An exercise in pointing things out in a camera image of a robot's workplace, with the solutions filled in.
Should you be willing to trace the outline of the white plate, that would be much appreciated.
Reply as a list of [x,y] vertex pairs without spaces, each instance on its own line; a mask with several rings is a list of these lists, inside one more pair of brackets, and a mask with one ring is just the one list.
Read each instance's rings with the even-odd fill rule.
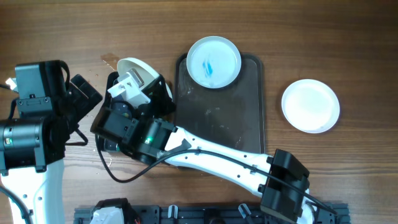
[[329,131],[340,117],[336,93],[314,79],[301,79],[290,84],[282,94],[281,109],[294,128],[310,134]]
[[117,72],[119,73],[119,76],[124,75],[132,68],[136,69],[138,74],[143,79],[144,86],[140,87],[140,89],[149,97],[150,101],[152,95],[154,95],[156,91],[161,93],[164,92],[166,97],[172,99],[170,88],[167,86],[167,84],[162,84],[164,77],[147,63],[132,57],[123,58],[117,63]]
[[187,71],[200,86],[224,88],[238,77],[242,58],[238,48],[228,39],[208,36],[196,41],[188,51]]

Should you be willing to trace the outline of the white plate top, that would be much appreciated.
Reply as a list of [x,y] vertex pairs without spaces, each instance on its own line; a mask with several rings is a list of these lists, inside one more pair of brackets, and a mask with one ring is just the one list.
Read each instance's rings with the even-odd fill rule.
[[208,36],[196,41],[188,51],[187,71],[200,86],[224,88],[238,77],[242,58],[238,48],[228,39]]

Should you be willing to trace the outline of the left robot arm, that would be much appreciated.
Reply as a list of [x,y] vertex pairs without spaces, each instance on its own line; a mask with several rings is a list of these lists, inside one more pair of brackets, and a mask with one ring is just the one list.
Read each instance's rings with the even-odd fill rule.
[[62,60],[16,65],[9,89],[18,97],[1,121],[1,192],[14,223],[64,223],[62,180],[72,133],[88,144],[79,122],[103,99]]

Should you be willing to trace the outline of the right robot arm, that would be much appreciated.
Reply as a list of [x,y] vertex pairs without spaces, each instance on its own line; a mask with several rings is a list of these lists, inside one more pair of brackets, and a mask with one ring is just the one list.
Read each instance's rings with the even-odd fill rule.
[[98,149],[105,141],[147,169],[165,163],[197,169],[233,182],[261,198],[262,212],[289,223],[313,223],[321,212],[338,212],[308,193],[309,171],[291,153],[273,156],[237,151],[199,138],[164,119],[176,105],[163,77],[141,87],[112,73],[91,131]]

